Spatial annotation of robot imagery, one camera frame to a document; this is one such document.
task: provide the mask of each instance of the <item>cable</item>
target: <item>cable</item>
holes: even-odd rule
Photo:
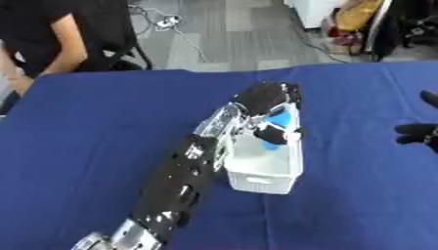
[[[192,46],[192,48],[194,48],[195,50],[197,50],[197,52],[199,53],[199,56],[202,58],[204,63],[210,63],[210,61],[207,59],[207,57],[205,56],[205,53],[203,52],[203,50],[196,46],[191,40],[189,40],[189,38],[187,38],[187,35],[185,33],[183,33],[182,31],[180,31],[176,26],[174,26],[172,28],[176,33],[180,34],[183,39]]]
[[[301,41],[301,44],[302,44],[302,45],[323,52],[328,58],[330,58],[331,60],[333,60],[333,61],[335,61],[335,62],[339,62],[339,63],[350,63],[350,62],[348,62],[348,61],[344,61],[344,60],[340,60],[340,59],[335,58],[334,56],[332,56],[329,52],[327,52],[327,51],[326,51],[325,49],[323,49],[323,48],[320,48],[320,47],[315,46],[315,45],[313,45],[313,44],[307,43],[307,42],[305,41],[304,37],[301,36],[300,32],[299,32],[298,30],[296,30],[295,27],[292,26],[292,29],[293,29],[293,31],[295,31],[295,34],[298,36],[298,38],[299,38],[299,40]]]
[[[153,26],[153,24],[152,24],[152,22],[151,22],[151,20],[149,18],[148,13],[147,12],[139,12],[137,10],[137,7],[133,6],[133,5],[129,5],[129,8],[130,8],[131,16],[142,16],[145,19],[146,23],[147,23],[147,26],[142,31],[136,33],[136,35],[137,36],[142,35],[142,34],[146,33],[148,30],[150,30],[151,27]]]
[[[180,6],[183,5],[183,2],[181,0],[179,0],[178,3],[179,3]],[[157,8],[147,9],[147,8],[143,8],[143,7],[140,7],[140,6],[137,6],[137,5],[129,5],[129,8],[131,8],[131,10],[133,10],[133,11],[137,11],[138,12],[138,13],[134,13],[133,15],[143,15],[145,17],[145,20],[147,20],[149,22],[149,24],[150,24],[145,30],[143,30],[139,34],[142,34],[142,33],[146,32],[146,31],[148,31],[151,28],[151,24],[153,24],[156,27],[161,27],[162,28],[162,26],[158,25],[157,22],[152,21],[150,19],[149,15],[148,15],[148,11],[153,11],[153,12],[156,12],[156,13],[160,14],[163,19],[167,19],[167,18],[170,18],[170,17],[178,17],[181,20],[181,17],[179,15],[167,15],[167,14],[164,14],[162,11],[160,11]],[[205,56],[205,53],[203,52],[203,50],[200,47],[198,47],[197,45],[195,45],[189,38],[187,38],[187,35],[185,33],[183,33],[181,30],[179,30],[176,25],[173,26],[173,27],[170,27],[168,29],[172,29],[173,31],[175,31],[176,33],[181,35],[183,37],[183,39],[189,45],[192,46],[193,49],[197,50],[197,52],[198,52],[199,56],[201,57],[201,59],[205,63],[209,63],[209,60]]]
[[[348,61],[344,61],[344,60],[340,60],[340,59],[335,58],[335,57],[332,56],[329,52],[327,52],[325,49],[320,48],[320,47],[318,47],[318,46],[311,45],[311,44],[308,44],[308,43],[303,43],[303,45],[305,45],[305,46],[307,46],[307,47],[309,47],[309,48],[317,49],[317,50],[323,52],[328,58],[330,58],[330,59],[333,60],[333,61],[336,61],[336,62],[339,62],[339,63],[350,63],[350,62],[348,62]]]

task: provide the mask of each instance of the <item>chair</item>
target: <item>chair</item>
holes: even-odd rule
[[[135,49],[145,62],[146,69],[153,69],[153,63],[140,47],[132,26],[127,0],[88,0],[79,11],[88,39],[102,51],[113,52],[107,58],[106,68],[113,66],[124,56],[134,57]]]

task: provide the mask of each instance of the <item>black shirt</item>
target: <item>black shirt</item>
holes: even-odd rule
[[[41,72],[60,51],[51,23],[75,12],[75,0],[0,0],[0,39]]]
[[[80,71],[105,70],[106,46],[115,44],[118,50],[125,45],[125,32],[134,34],[126,0],[0,0],[0,39],[20,52],[31,74],[38,74],[61,49],[51,24],[68,14],[73,14],[88,52]]]

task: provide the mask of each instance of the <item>floor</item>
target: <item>floor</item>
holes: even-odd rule
[[[168,15],[180,15],[178,28],[192,44],[172,30],[152,27],[139,36],[141,46],[157,68],[185,68],[193,71],[237,71],[287,67],[312,63],[338,63],[319,47],[318,33],[304,32],[299,18],[284,0],[138,0],[144,8],[157,8]],[[151,19],[158,15],[150,11]],[[147,26],[140,16],[133,22],[139,32]],[[205,60],[193,46],[201,48]],[[368,57],[334,56],[349,62],[367,62]],[[388,62],[431,60],[438,51],[428,47],[398,49]]]

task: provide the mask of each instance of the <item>blue tablecloth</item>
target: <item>blue tablecloth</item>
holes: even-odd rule
[[[438,155],[395,143],[438,121],[438,62],[66,74],[37,81],[0,122],[1,249],[69,249],[111,233],[147,173],[229,97],[259,80],[301,84],[304,175],[289,195],[218,181],[172,250],[436,250]]]

